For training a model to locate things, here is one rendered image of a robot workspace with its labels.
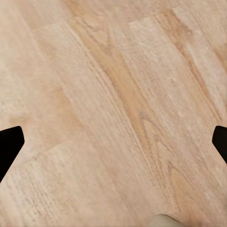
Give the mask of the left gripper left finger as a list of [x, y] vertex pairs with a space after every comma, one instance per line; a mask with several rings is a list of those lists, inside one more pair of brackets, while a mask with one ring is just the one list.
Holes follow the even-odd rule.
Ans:
[[0, 182], [25, 143], [21, 126], [0, 131]]

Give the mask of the pillar candle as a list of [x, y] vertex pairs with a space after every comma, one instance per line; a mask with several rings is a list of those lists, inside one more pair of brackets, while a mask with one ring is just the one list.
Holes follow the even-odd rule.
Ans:
[[188, 227], [166, 214], [156, 214], [147, 227]]

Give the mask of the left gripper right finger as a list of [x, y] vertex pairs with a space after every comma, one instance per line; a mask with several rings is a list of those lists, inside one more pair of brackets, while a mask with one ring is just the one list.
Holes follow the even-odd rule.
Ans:
[[227, 128], [222, 126], [216, 126], [212, 143], [216, 147], [217, 151], [220, 153], [222, 158], [227, 164]]

